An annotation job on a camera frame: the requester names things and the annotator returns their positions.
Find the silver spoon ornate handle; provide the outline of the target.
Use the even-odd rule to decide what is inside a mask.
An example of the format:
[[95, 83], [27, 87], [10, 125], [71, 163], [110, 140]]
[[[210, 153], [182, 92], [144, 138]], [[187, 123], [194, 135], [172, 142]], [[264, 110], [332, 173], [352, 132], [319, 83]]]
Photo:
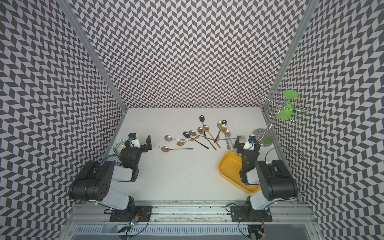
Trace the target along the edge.
[[226, 142], [227, 142], [227, 149], [228, 149], [228, 150], [231, 150], [231, 144], [230, 144], [230, 142], [229, 142], [230, 137], [231, 137], [231, 133], [230, 133], [229, 130], [226, 130], [226, 131], [225, 131], [225, 136], [226, 136]]

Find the yellow storage box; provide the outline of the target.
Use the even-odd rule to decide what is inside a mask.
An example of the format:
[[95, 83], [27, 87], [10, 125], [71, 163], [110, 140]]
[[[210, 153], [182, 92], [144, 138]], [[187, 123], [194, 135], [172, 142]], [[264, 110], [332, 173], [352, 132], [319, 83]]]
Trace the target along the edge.
[[242, 169], [242, 158], [235, 152], [227, 152], [218, 165], [218, 171], [221, 177], [239, 188], [245, 193], [254, 194], [259, 189], [259, 185], [245, 185], [240, 178]]

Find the gold bowl ornate spoon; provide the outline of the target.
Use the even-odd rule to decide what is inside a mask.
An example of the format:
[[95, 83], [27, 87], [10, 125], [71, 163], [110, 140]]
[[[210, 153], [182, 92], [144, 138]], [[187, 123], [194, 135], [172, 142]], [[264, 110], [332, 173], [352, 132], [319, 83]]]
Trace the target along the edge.
[[225, 124], [222, 124], [221, 131], [224, 133], [225, 138], [227, 137], [227, 126]]

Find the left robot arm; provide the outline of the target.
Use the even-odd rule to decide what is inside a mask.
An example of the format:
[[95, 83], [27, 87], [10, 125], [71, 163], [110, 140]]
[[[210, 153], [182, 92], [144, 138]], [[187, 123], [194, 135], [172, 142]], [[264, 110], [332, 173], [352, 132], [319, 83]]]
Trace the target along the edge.
[[112, 187], [112, 182], [135, 182], [139, 175], [139, 163], [143, 153], [153, 149], [151, 136], [141, 145], [135, 133], [129, 134], [125, 148], [120, 153], [121, 165], [113, 161], [87, 162], [69, 187], [71, 200], [93, 202], [112, 211], [130, 215], [136, 211], [134, 198]]

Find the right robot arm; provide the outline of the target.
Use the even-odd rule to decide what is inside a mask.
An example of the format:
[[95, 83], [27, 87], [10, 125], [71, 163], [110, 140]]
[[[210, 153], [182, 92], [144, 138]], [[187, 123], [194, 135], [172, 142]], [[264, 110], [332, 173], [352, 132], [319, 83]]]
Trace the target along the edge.
[[250, 135], [245, 143], [237, 137], [234, 148], [241, 156], [240, 180], [246, 186], [259, 186], [260, 189], [248, 196], [245, 213], [248, 216], [265, 211], [272, 204], [298, 197], [299, 188], [291, 172], [282, 160], [259, 161], [260, 143]]

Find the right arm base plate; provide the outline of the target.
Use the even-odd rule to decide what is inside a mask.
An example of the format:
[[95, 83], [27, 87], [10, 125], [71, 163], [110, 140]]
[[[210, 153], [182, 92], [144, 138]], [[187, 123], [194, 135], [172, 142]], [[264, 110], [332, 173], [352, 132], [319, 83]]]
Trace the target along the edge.
[[272, 222], [272, 214], [270, 209], [253, 210], [245, 206], [229, 206], [232, 222]]

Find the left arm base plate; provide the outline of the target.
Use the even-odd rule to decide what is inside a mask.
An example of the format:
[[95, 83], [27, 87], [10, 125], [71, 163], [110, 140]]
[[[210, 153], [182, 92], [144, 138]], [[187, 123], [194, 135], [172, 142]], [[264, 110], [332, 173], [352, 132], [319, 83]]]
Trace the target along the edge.
[[110, 222], [128, 223], [135, 217], [141, 217], [139, 222], [149, 222], [152, 215], [152, 206], [136, 206], [131, 210], [112, 211]]

